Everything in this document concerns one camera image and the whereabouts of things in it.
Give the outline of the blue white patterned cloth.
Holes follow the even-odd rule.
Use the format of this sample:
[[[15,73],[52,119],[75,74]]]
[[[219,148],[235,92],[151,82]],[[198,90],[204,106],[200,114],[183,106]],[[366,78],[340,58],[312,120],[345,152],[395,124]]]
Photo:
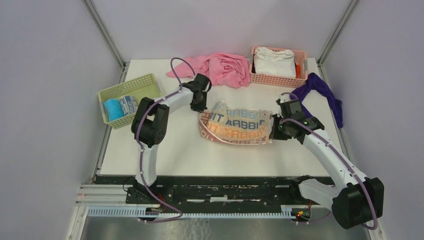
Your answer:
[[[124,116],[128,116],[137,112],[137,100],[132,95],[121,96],[119,103],[121,105]]]

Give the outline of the blue towel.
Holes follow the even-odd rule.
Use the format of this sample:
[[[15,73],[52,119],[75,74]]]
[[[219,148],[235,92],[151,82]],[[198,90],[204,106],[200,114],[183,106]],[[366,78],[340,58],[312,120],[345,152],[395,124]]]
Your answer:
[[[104,107],[107,112],[107,121],[113,122],[117,119],[124,117],[124,112],[120,101],[117,99],[108,99],[104,102]]]

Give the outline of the green plastic basket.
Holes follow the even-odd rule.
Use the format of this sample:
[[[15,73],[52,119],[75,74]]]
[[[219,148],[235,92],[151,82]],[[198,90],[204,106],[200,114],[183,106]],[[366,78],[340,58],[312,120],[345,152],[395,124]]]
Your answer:
[[[161,95],[152,73],[103,89],[98,93],[103,122],[113,129],[130,125],[142,98],[154,99]]]

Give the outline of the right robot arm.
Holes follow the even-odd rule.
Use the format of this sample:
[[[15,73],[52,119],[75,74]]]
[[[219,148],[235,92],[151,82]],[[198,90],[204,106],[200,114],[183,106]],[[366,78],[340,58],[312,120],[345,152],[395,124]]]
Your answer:
[[[314,116],[306,116],[297,99],[276,100],[281,113],[273,115],[272,140],[297,140],[324,167],[333,185],[304,175],[290,183],[289,199],[295,204],[306,200],[328,209],[344,229],[362,225],[369,230],[378,228],[383,214],[382,181],[370,178],[359,170],[331,140],[325,126]]]

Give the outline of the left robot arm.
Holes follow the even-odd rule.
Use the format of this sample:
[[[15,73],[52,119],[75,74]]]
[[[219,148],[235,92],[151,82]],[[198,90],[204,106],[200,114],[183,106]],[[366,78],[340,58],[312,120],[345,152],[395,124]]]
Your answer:
[[[169,115],[184,106],[190,106],[194,112],[204,112],[211,88],[210,79],[199,73],[193,81],[182,83],[167,96],[155,99],[144,97],[140,101],[131,131],[139,144],[139,171],[135,179],[142,185],[138,197],[144,203],[154,202],[158,195],[157,189],[151,185],[157,180],[157,153],[167,132]]]

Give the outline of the beige rabbit print towel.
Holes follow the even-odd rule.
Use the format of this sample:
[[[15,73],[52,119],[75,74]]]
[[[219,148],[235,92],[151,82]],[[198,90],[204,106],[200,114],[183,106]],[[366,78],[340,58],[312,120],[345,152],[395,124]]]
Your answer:
[[[198,116],[200,135],[212,142],[230,145],[271,143],[273,113],[268,110],[230,107],[217,102]]]

